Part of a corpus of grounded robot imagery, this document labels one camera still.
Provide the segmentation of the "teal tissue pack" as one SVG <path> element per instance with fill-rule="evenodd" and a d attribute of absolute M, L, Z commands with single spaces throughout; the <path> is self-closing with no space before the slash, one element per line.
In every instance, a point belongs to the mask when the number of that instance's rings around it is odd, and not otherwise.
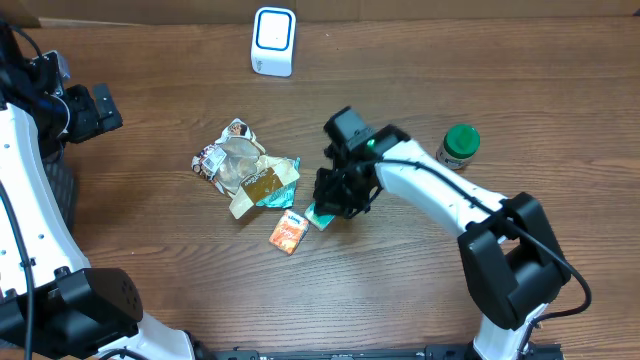
<path fill-rule="evenodd" d="M 334 215 L 319 215 L 315 210 L 316 203 L 313 202 L 304 212 L 304 217 L 310 224 L 315 226 L 319 231 L 324 231 L 334 220 Z"/>

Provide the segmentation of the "teal snack packet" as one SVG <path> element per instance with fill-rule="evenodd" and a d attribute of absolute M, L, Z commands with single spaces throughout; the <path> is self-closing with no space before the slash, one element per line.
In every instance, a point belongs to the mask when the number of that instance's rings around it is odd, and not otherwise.
<path fill-rule="evenodd" d="M 292 170 L 298 171 L 299 163 L 299 158 L 289 159 L 268 155 L 262 155 L 259 158 L 259 164 L 264 166 L 259 173 L 258 181 L 259 195 L 263 198 L 256 202 L 257 207 L 286 209 L 293 206 L 297 181 L 284 184 L 281 175 L 290 179 Z"/>

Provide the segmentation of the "orange tissue pack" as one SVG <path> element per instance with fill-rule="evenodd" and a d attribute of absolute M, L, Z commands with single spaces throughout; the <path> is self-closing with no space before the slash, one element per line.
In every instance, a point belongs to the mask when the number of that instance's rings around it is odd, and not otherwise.
<path fill-rule="evenodd" d="M 276 224 L 269 243 L 287 255 L 292 255 L 309 229 L 309 221 L 291 210 L 286 210 Z"/>

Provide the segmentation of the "clear cookie wrapper bag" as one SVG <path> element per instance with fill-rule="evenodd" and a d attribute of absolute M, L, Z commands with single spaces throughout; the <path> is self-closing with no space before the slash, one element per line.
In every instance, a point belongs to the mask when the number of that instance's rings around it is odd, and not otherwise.
<path fill-rule="evenodd" d="M 191 168 L 231 199 L 229 210 L 234 218 L 239 219 L 263 198 L 258 190 L 259 173 L 264 168 L 259 164 L 262 155 L 268 154 L 257 141 L 256 134 L 248 124 L 236 118 L 223 129 L 217 140 L 193 157 Z M 284 184 L 298 181 L 299 172 L 292 172 L 290 179 L 281 175 Z"/>

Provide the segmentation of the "green lid jar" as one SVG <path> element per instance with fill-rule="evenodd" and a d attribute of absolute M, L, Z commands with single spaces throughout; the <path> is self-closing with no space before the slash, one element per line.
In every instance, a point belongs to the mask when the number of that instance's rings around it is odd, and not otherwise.
<path fill-rule="evenodd" d="M 451 127 L 436 152 L 436 160 L 450 169 L 467 166 L 480 147 L 480 134 L 475 127 L 457 124 Z"/>

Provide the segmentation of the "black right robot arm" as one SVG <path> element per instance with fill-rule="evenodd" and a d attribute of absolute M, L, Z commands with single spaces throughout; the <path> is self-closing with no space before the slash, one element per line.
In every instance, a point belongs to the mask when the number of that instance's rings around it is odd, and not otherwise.
<path fill-rule="evenodd" d="M 402 198 L 458 241 L 468 291 L 482 314 L 467 344 L 428 345 L 426 359 L 560 359 L 558 345 L 530 335 L 570 271 L 541 204 L 507 198 L 444 167 L 394 125 L 376 130 L 346 107 L 324 130 L 329 169 L 316 174 L 315 210 L 350 219 L 382 191 Z"/>

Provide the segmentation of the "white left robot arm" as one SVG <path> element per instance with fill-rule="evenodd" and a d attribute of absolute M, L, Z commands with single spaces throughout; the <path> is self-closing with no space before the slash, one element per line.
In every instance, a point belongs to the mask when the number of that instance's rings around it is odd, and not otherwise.
<path fill-rule="evenodd" d="M 65 87 L 56 52 L 1 45 L 1 337 L 50 359 L 193 359 L 193 341 L 142 305 L 126 272 L 95 268 L 69 220 L 75 184 L 48 157 L 119 128 L 105 85 Z"/>

